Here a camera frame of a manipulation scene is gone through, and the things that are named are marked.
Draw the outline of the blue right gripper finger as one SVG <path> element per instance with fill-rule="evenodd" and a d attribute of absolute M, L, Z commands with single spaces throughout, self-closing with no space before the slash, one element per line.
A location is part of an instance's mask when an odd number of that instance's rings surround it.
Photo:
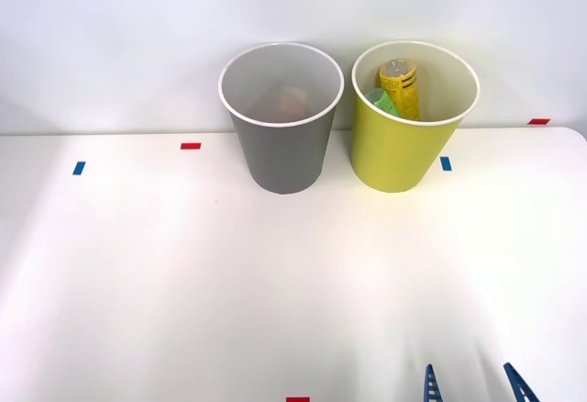
<path fill-rule="evenodd" d="M 424 379 L 424 391 L 423 391 L 424 402 L 443 402 L 440 388 L 437 383 L 437 378 L 433 365 L 430 363 L 426 366 L 425 379 Z"/>
<path fill-rule="evenodd" d="M 539 402 L 538 397 L 523 377 L 510 363 L 504 364 L 504 371 L 512 387 L 516 402 Z"/>

